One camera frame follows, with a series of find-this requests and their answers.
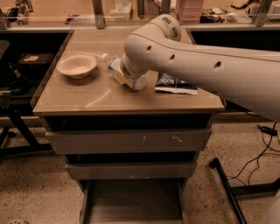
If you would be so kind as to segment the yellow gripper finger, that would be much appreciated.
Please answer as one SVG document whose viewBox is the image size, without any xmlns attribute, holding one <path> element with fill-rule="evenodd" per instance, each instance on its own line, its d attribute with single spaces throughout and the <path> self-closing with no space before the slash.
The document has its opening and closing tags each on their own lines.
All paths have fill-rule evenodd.
<svg viewBox="0 0 280 224">
<path fill-rule="evenodd" d="M 115 75 L 115 79 L 118 81 L 120 85 L 123 85 L 127 82 L 126 77 L 123 75 L 121 71 L 118 71 Z"/>
</svg>

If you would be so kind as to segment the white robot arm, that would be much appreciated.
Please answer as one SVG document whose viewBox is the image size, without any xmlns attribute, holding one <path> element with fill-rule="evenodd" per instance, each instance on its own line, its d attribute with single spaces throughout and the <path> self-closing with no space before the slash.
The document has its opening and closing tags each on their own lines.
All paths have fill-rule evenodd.
<svg viewBox="0 0 280 224">
<path fill-rule="evenodd" d="M 280 121 L 280 53 L 181 41 L 181 27 L 168 14 L 133 31 L 124 42 L 120 68 L 136 80 L 148 71 L 169 74 Z"/>
</svg>

